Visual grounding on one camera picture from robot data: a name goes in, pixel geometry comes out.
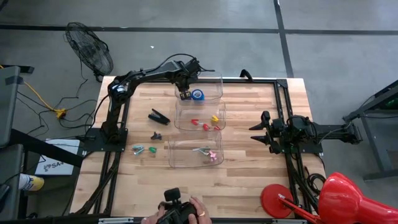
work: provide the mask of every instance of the red lamp base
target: red lamp base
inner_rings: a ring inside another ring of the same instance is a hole
[[[293,196],[288,188],[280,184],[270,184],[264,187],[264,190],[261,192],[261,206],[268,215],[274,218],[285,218],[292,213],[292,210],[280,202],[279,194],[291,201],[293,200]]]

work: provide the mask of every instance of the camera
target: camera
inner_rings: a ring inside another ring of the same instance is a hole
[[[166,213],[160,217],[156,224],[188,224],[189,214],[197,216],[197,210],[189,203],[181,203],[181,193],[179,188],[166,190],[164,192],[164,198],[166,202],[161,202],[161,205],[165,207]]]

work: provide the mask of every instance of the red lamp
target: red lamp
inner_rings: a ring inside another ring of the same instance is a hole
[[[354,182],[337,172],[323,184],[318,203],[319,216],[294,205],[292,195],[286,190],[276,184],[264,188],[261,195],[262,207],[269,215],[284,218],[294,211],[312,223],[322,224],[398,223],[397,209],[366,198]]]

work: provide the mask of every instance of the yellow extension cord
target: yellow extension cord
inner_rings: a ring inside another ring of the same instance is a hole
[[[44,103],[45,107],[47,107],[49,110],[55,112],[55,115],[57,116],[58,119],[60,119],[60,118],[62,118],[62,117],[64,117],[66,115],[67,110],[65,108],[64,109],[54,109],[54,108],[52,108],[48,103],[46,103],[43,100],[43,98],[40,96],[40,94],[30,84],[28,84],[25,81],[24,81],[24,84],[27,85],[30,88],[30,90],[32,90],[36,94],[37,97],[39,97],[40,101]]]

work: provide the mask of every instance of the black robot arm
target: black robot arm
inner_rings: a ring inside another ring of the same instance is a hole
[[[181,61],[169,61],[159,67],[147,70],[130,71],[129,73],[115,77],[108,85],[109,108],[106,121],[101,126],[101,134],[105,143],[117,143],[120,140],[118,119],[123,104],[130,99],[136,88],[141,83],[160,78],[166,78],[170,83],[177,86],[182,100],[191,97],[189,84],[198,79],[198,72],[201,71],[199,61],[196,58],[188,63]]]
[[[308,117],[292,116],[284,124],[281,119],[273,119],[268,111],[261,114],[261,123],[249,130],[262,130],[266,128],[265,136],[252,136],[251,138],[270,145],[271,153],[288,152],[290,147],[299,147],[300,144],[318,145],[324,139],[338,139],[351,144],[362,141],[361,134],[353,123],[343,125],[320,125],[309,120]]]

